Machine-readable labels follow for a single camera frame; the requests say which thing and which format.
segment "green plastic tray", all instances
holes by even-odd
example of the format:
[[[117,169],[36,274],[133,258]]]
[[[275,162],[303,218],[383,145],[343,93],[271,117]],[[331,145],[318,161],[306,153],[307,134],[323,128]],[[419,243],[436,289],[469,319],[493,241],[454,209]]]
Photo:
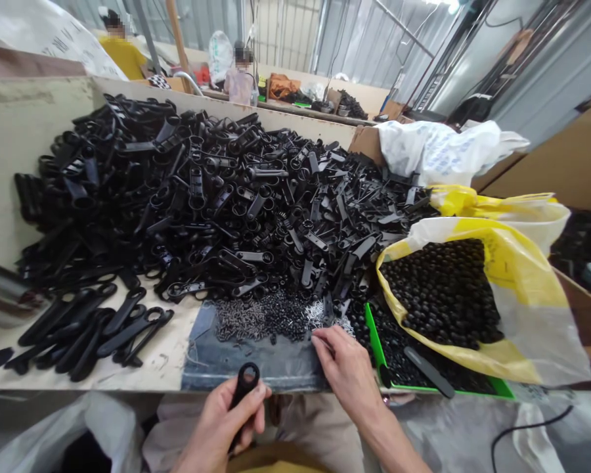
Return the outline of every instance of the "green plastic tray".
[[[387,361],[385,360],[385,355],[383,354],[383,347],[381,347],[381,339],[379,338],[379,334],[376,330],[376,325],[374,324],[374,318],[372,317],[372,311],[370,310],[370,304],[366,303],[366,324],[370,329],[370,344],[372,345],[372,350],[374,351],[374,360],[376,361],[377,367],[384,365],[387,367]],[[381,377],[381,372],[379,368],[377,368],[377,372],[379,373],[379,378]],[[484,394],[484,393],[475,393],[469,391],[458,391],[456,393],[459,394],[470,394],[470,395],[477,395],[483,397],[495,397],[498,399],[507,399],[509,401],[516,400],[516,397],[508,387],[507,383],[503,379],[493,378],[492,376],[488,376],[490,383],[492,384],[494,390],[497,394]],[[412,391],[423,391],[423,392],[439,392],[436,388],[423,388],[422,386],[402,386],[399,384],[392,383],[393,388],[397,389],[404,389],[404,390],[412,390]]]

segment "white plastic bag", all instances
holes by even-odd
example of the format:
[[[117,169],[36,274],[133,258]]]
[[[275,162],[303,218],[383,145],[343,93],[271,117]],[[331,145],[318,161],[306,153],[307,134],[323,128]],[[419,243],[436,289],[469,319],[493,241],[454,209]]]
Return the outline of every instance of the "white plastic bag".
[[[409,177],[420,173],[418,184],[459,184],[470,186],[475,175],[484,174],[514,151],[523,150],[528,140],[513,131],[501,131],[488,121],[462,133],[432,122],[377,125],[381,152],[394,174]]]
[[[92,76],[127,80],[94,35],[49,0],[0,0],[0,47],[79,61]]]
[[[225,80],[225,74],[234,62],[234,49],[227,35],[222,31],[215,31],[210,37],[208,47],[208,68],[210,69],[210,83],[217,87],[217,82]]]
[[[301,87],[300,90],[313,102],[321,102],[324,98],[324,84],[321,84],[319,82],[309,82],[304,87]]]
[[[66,448],[88,430],[112,460],[112,473],[141,471],[142,430],[134,411],[106,394],[89,392],[6,444],[0,473],[57,471]]]

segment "hand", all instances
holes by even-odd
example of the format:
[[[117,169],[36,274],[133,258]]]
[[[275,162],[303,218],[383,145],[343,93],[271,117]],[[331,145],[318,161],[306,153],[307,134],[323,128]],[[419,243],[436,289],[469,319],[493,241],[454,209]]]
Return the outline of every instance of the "hand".
[[[221,473],[228,463],[228,449],[238,430],[241,440],[234,448],[239,454],[252,443],[254,431],[265,431],[265,399],[271,396],[262,381],[231,411],[236,378],[216,387],[206,399],[197,427],[171,473]]]
[[[326,379],[357,428],[387,410],[374,379],[368,352],[338,325],[318,328],[311,341]]]

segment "left hand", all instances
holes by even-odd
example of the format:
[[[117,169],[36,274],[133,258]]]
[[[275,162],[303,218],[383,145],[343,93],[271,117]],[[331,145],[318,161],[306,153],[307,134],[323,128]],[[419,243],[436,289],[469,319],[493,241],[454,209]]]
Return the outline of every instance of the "left hand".
[[[228,449],[238,430],[241,440],[234,448],[237,455],[252,443],[254,431],[265,431],[265,399],[271,389],[262,381],[231,411],[236,378],[216,387],[206,399],[197,427],[171,473],[221,473],[228,463]]]

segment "yellow plastic bag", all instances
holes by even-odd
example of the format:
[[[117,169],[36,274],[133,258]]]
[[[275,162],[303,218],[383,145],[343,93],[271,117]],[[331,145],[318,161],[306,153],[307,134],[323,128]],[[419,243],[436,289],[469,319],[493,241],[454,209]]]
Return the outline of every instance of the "yellow plastic bag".
[[[501,316],[506,338],[470,348],[440,345],[403,327],[431,349],[491,376],[559,386],[591,379],[587,355],[578,337],[569,303],[552,267],[538,246],[503,223],[468,217],[438,217],[413,224],[406,239],[387,247],[376,271],[396,320],[407,310],[392,295],[381,264],[403,258],[427,243],[479,238],[484,243],[484,272]]]
[[[477,195],[459,185],[432,186],[431,205],[445,216],[477,217],[506,222],[531,239],[545,256],[560,237],[571,212],[554,194],[529,194],[498,199]]]

